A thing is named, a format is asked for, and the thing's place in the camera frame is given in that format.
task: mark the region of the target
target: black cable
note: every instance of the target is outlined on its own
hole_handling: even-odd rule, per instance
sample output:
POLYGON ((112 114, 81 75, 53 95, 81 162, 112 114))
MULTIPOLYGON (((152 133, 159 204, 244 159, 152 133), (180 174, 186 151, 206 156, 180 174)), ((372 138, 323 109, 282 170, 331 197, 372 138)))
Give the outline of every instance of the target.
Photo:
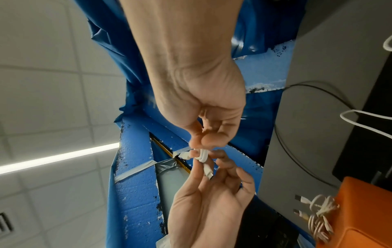
MULTIPOLYGON (((351 105, 350 103, 347 103, 346 101, 344 101, 343 99, 341 99, 341 98, 338 97, 337 95, 335 95, 335 94, 333 94, 333 93, 331 93, 331 92, 329 92, 329 91, 327 91, 327 90, 325 90, 325 89, 323 89, 323 88, 320 88, 320 87, 317 87, 317 86, 313 86, 313 85, 307 85, 307 84, 305 84, 305 83, 308 83, 308 82, 311 82, 311 81, 301 82, 301 83, 297 83, 297 84, 294 84, 294 85, 287 86, 287 87, 285 87, 285 88, 283 89, 283 91, 285 91, 285 90, 287 90, 287 89, 289 89, 289 88, 295 87, 295 86, 310 87, 310 88, 318 89, 318 90, 320 90, 320 91, 323 91, 323 92, 329 94, 330 96, 332 96, 332 97, 334 97, 335 99, 337 99, 338 101, 340 101, 342 104, 344 104, 344 105, 345 105, 346 107, 348 107, 349 109, 355 109, 353 105, 351 105)), ((290 158, 296 165, 298 165, 299 168, 301 168, 304 172, 306 172, 309 176, 313 177, 314 179, 316 179, 316 180, 318 180, 318 181, 320 181, 320 182, 322 182, 322 183, 325 183, 325 184, 328 185, 328 186, 331 186, 331 187, 334 187, 334 188, 336 188, 336 189, 339 189, 338 186, 333 185, 333 184, 331 184, 331 183, 328 183, 328 182, 322 180, 321 178, 317 177, 316 175, 314 175, 312 172, 309 172, 309 171, 310 171, 309 169, 307 169, 301 162, 297 161, 295 158, 293 158, 292 155, 290 155, 291 152, 289 152, 289 149, 286 149, 286 148, 285 148, 285 145, 283 144, 283 141, 282 141, 282 139, 280 138, 280 136, 279 136, 279 134, 278 134, 278 130, 277 130, 277 128, 276 128, 275 120, 274 120, 274 130, 275 130, 276 138, 278 139, 279 144, 281 145, 281 147, 283 148, 283 150, 285 151, 285 153, 287 154, 287 156, 289 156, 289 158, 290 158)))

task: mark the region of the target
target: linear ceiling light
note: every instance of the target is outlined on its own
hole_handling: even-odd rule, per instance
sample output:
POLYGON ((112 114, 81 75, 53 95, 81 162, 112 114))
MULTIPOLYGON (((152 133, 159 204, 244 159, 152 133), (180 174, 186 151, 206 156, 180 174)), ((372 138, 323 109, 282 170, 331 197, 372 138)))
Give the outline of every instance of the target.
POLYGON ((108 150, 116 149, 119 147, 120 147, 120 143, 113 143, 113 144, 83 149, 83 150, 79 150, 79 151, 67 152, 67 153, 63 153, 63 154, 59 154, 59 155, 49 156, 46 158, 33 159, 33 160, 29 160, 29 161, 24 161, 24 162, 3 165, 3 166, 0 166, 0 175, 10 173, 10 172, 19 171, 19 170, 29 169, 29 168, 33 168, 33 167, 37 167, 37 166, 41 166, 41 165, 46 165, 49 163, 59 162, 59 161, 67 160, 67 159, 73 159, 73 158, 77 158, 77 157, 81 157, 81 156, 86 156, 86 155, 94 154, 97 152, 108 151, 108 150))

